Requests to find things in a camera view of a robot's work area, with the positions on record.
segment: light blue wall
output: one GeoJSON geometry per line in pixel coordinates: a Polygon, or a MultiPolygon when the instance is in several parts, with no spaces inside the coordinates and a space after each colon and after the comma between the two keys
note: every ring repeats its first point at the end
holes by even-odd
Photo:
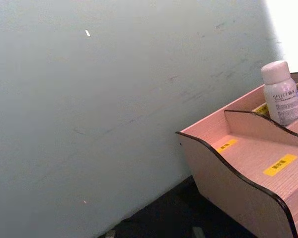
{"type": "Polygon", "coordinates": [[[265,19],[259,1],[0,0],[0,238],[99,235],[188,177],[174,133],[262,83],[265,19]]]}

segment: plastic bottle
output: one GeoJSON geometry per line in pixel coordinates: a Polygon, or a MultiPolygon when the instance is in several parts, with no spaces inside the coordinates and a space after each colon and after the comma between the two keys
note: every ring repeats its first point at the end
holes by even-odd
{"type": "Polygon", "coordinates": [[[290,77],[288,64],[280,60],[269,63],[261,69],[264,95],[272,120],[282,126],[298,119],[298,89],[290,77]]]}

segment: wooden desk organizer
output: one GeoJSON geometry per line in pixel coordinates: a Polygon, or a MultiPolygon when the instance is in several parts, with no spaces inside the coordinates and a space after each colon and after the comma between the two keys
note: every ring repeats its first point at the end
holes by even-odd
{"type": "Polygon", "coordinates": [[[298,120],[252,112],[263,103],[261,86],[177,134],[204,197],[257,237],[298,238],[298,120]]]}

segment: dark edge trim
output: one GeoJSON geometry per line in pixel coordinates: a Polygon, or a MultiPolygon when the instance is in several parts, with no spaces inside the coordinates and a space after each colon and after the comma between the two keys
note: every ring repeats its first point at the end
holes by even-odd
{"type": "Polygon", "coordinates": [[[291,135],[294,135],[294,136],[297,136],[298,137],[298,133],[296,132],[293,132],[292,130],[289,130],[287,129],[286,127],[283,127],[282,125],[280,125],[279,123],[275,122],[274,120],[272,120],[271,118],[263,115],[263,114],[260,114],[260,113],[256,113],[256,112],[249,112],[249,111],[238,111],[238,110],[224,110],[224,113],[225,112],[234,112],[234,113],[248,113],[248,114],[253,114],[255,116],[259,116],[265,120],[268,120],[269,122],[271,122],[272,124],[274,124],[275,126],[277,126],[279,129],[282,129],[283,131],[291,134],[291,135]]]}
{"type": "Polygon", "coordinates": [[[273,191],[253,182],[252,180],[248,179],[247,177],[245,177],[243,174],[241,174],[239,171],[237,171],[229,162],[226,161],[226,159],[224,159],[224,157],[222,155],[220,155],[219,152],[216,151],[216,149],[214,149],[209,143],[205,142],[204,140],[185,134],[183,132],[177,131],[176,134],[178,135],[182,135],[185,137],[188,137],[190,139],[196,140],[198,142],[200,142],[201,144],[203,144],[205,147],[207,147],[213,154],[215,154],[215,156],[233,173],[235,174],[237,177],[239,177],[241,180],[243,180],[245,183],[249,184],[250,186],[262,191],[263,193],[267,194],[268,196],[272,197],[283,209],[289,225],[291,227],[292,233],[293,233],[293,237],[294,238],[298,238],[298,234],[297,234],[297,230],[295,227],[295,223],[292,217],[292,214],[289,210],[289,207],[287,206],[287,204],[283,201],[283,199],[278,196],[276,193],[274,193],[273,191]]]}

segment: yellow label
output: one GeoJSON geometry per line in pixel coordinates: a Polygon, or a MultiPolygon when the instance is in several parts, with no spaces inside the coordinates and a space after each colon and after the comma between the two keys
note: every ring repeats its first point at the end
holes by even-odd
{"type": "Polygon", "coordinates": [[[279,171],[284,169],[288,164],[290,164],[292,161],[294,161],[297,158],[296,155],[287,154],[284,157],[282,157],[279,161],[274,163],[272,166],[270,166],[268,169],[264,171],[264,174],[269,176],[276,175],[279,171]]]}
{"type": "Polygon", "coordinates": [[[235,144],[237,142],[236,139],[232,139],[232,140],[229,140],[227,143],[225,143],[224,145],[222,145],[220,148],[217,149],[217,151],[220,153],[222,152],[223,150],[225,150],[227,147],[235,144]]]}
{"type": "Polygon", "coordinates": [[[260,108],[256,110],[257,113],[268,115],[268,106],[267,104],[262,105],[260,108]]]}

